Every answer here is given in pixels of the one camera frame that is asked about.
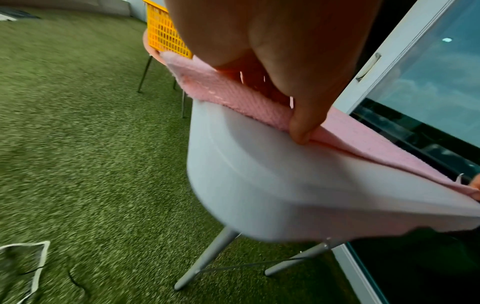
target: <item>yellow basket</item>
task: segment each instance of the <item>yellow basket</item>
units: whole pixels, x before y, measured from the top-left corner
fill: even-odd
[[[150,1],[146,3],[148,44],[157,51],[172,51],[187,58],[194,55],[180,38],[166,8]]]

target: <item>white chair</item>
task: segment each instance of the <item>white chair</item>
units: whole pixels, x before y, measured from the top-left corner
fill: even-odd
[[[480,225],[480,204],[425,178],[319,144],[295,144],[226,107],[193,101],[187,173],[204,207],[225,227],[185,275],[187,285],[240,234],[267,241],[323,241],[313,257],[365,236]],[[272,275],[301,262],[281,262]]]

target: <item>floor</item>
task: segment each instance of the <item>floor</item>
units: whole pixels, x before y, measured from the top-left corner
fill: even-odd
[[[358,303],[330,253],[273,278],[262,267],[208,273],[175,292],[221,230],[189,186],[181,91],[153,62],[136,92],[144,23],[26,11],[41,19],[0,23],[0,245],[51,241],[32,303]],[[239,238],[215,266],[309,246]],[[27,272],[37,258],[0,253],[0,303],[32,278],[8,265]]]

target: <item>metal leg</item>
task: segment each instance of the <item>metal leg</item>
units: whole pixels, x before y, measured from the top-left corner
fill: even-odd
[[[181,96],[181,117],[185,117],[185,91],[183,91]]]
[[[313,246],[312,248],[310,249],[307,249],[303,252],[300,252],[299,254],[297,255],[294,255],[292,258],[300,258],[300,257],[315,257],[321,253],[324,253],[325,251],[328,251],[330,249],[330,247],[328,246],[328,244],[326,243],[321,243],[321,244],[318,244],[317,246]],[[272,274],[275,274],[281,270],[284,270],[284,269],[287,269],[289,267],[292,267],[293,265],[296,265],[298,263],[301,263],[303,262],[304,260],[302,259],[297,259],[297,260],[290,260],[290,261],[283,261],[283,262],[280,262],[270,268],[268,268],[267,270],[265,270],[265,275],[266,276],[270,276]]]
[[[144,83],[145,75],[147,75],[147,71],[149,70],[150,63],[152,62],[152,56],[148,56],[148,61],[146,62],[145,71],[143,72],[143,76],[141,77],[140,85],[138,86],[137,93],[140,93],[140,89],[142,88],[142,84]]]
[[[213,261],[237,236],[238,232],[228,227],[223,228],[207,249],[196,260],[193,266],[175,284],[175,290],[180,290],[192,281],[198,272]]]

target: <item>pink cloth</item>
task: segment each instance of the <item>pink cloth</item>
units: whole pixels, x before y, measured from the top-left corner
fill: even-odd
[[[261,93],[231,80],[200,59],[190,60],[172,52],[161,54],[178,84],[193,98],[224,105],[282,131],[289,130],[292,110]],[[347,114],[331,108],[326,121],[311,135],[328,144],[382,165],[401,169],[472,196],[479,192],[455,183],[410,153]]]

